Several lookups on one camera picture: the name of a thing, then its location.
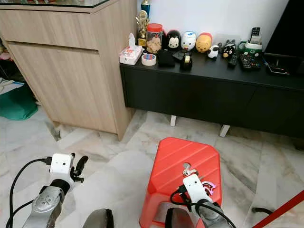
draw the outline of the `red plastic stool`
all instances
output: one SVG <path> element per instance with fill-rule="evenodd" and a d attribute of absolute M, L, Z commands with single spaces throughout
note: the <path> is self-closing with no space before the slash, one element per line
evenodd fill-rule
<path fill-rule="evenodd" d="M 189 163 L 190 169 L 196 169 L 199 176 L 203 176 L 202 181 L 211 181 L 216 185 L 211 198 L 221 205 L 219 153 L 206 144 L 169 137 L 161 140 L 158 145 L 139 219 L 142 228 L 150 228 L 151 225 L 164 227 L 163 223 L 153 221 L 153 219 L 158 206 L 163 202 L 170 202 L 170 195 L 183 184 L 184 163 Z M 174 200 L 182 202 L 178 195 Z M 196 227 L 204 227 L 201 220 Z"/>

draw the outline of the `mickey mouse figure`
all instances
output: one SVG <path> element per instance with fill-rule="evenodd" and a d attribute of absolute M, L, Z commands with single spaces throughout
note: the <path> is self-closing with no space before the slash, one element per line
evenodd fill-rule
<path fill-rule="evenodd" d="M 169 50 L 178 50 L 181 46 L 181 34 L 177 30 L 171 30 L 167 34 L 167 43 Z"/>

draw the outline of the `tv remote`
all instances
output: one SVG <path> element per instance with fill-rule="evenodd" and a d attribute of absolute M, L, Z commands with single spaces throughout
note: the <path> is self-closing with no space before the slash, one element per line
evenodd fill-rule
<path fill-rule="evenodd" d="M 260 36 L 260 30 L 261 28 L 260 27 L 254 27 L 252 28 L 252 31 L 251 31 L 251 37 L 250 37 L 250 43 L 256 43 L 256 40 L 254 41 L 254 38 L 258 39 L 259 36 Z"/>
<path fill-rule="evenodd" d="M 254 27 L 254 28 L 252 28 L 251 36 L 259 36 L 260 35 L 260 30 L 261 30 L 260 27 Z"/>
<path fill-rule="evenodd" d="M 259 62 L 251 56 L 239 55 L 239 60 L 244 70 L 258 70 L 261 68 Z"/>
<path fill-rule="evenodd" d="M 235 67 L 237 65 L 238 56 L 237 54 L 233 54 L 229 59 L 228 66 Z"/>

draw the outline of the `white console leg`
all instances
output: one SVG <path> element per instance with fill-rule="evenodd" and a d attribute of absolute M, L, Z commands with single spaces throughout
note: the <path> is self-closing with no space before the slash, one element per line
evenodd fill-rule
<path fill-rule="evenodd" d="M 170 123 L 170 125 L 171 125 L 172 127 L 175 127 L 175 122 L 176 122 L 176 116 L 175 116 L 175 115 L 172 115 L 172 116 L 171 116 L 171 123 Z"/>
<path fill-rule="evenodd" d="M 225 137 L 229 128 L 230 128 L 230 125 L 223 125 L 222 129 L 219 132 L 220 137 Z"/>

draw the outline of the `trophy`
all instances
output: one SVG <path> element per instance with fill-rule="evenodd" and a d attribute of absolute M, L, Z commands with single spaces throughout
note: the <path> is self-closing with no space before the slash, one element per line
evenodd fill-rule
<path fill-rule="evenodd" d="M 138 17 L 135 17 L 139 25 L 138 45 L 146 46 L 147 26 L 149 24 L 148 14 L 145 10 L 139 12 Z"/>
<path fill-rule="evenodd" d="M 150 14 L 150 3 L 149 0 L 143 0 L 142 1 L 142 10 L 146 11 L 148 14 L 148 18 L 149 18 L 149 14 Z"/>

